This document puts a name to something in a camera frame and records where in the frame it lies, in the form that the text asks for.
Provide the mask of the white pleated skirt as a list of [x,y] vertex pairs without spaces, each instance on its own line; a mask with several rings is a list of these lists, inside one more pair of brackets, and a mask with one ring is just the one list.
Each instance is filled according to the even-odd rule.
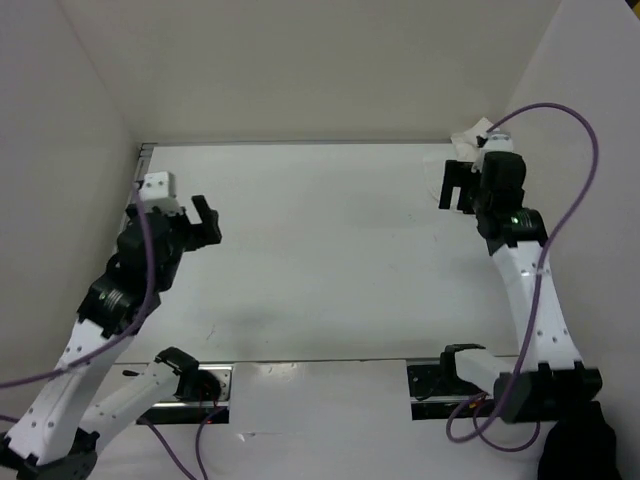
[[480,152],[477,146],[477,137],[484,135],[492,125],[493,123],[488,118],[482,117],[470,129],[453,133],[450,136],[450,143],[444,146],[443,151],[429,154],[423,158],[427,192],[436,203],[440,200],[445,161],[452,159],[475,162]]

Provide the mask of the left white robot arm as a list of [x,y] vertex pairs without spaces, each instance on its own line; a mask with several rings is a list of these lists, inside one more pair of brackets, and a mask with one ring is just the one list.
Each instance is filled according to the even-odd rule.
[[191,355],[168,347],[110,396],[94,396],[147,317],[160,306],[187,252],[222,240],[219,215],[202,195],[192,223],[179,205],[136,198],[104,273],[88,288],[71,337],[53,371],[31,377],[44,386],[1,435],[1,464],[19,479],[86,479],[104,448],[156,403],[217,403],[223,387]]

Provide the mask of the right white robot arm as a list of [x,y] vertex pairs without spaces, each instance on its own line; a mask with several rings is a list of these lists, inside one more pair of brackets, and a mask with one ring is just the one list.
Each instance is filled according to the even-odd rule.
[[473,385],[494,401],[509,424],[546,421],[590,403],[603,386],[585,366],[569,333],[549,259],[551,240],[541,214],[524,206],[526,164],[493,151],[481,166],[448,160],[442,210],[472,215],[504,283],[519,348],[513,364],[479,344],[452,344],[440,355],[438,380],[450,393]]

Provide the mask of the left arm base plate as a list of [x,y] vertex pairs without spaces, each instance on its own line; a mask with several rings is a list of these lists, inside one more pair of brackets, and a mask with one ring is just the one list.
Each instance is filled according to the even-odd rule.
[[227,423],[233,366],[204,364],[195,372],[188,368],[181,372],[175,367],[152,363],[119,368],[120,375],[129,381],[138,377],[153,377],[157,383],[168,381],[168,395],[146,410],[141,419],[157,425],[196,425]]

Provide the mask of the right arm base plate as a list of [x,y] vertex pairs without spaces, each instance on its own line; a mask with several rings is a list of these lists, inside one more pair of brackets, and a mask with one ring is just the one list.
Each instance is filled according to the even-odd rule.
[[406,372],[414,421],[446,420],[459,403],[481,392],[471,383],[446,378],[438,363],[409,362]]

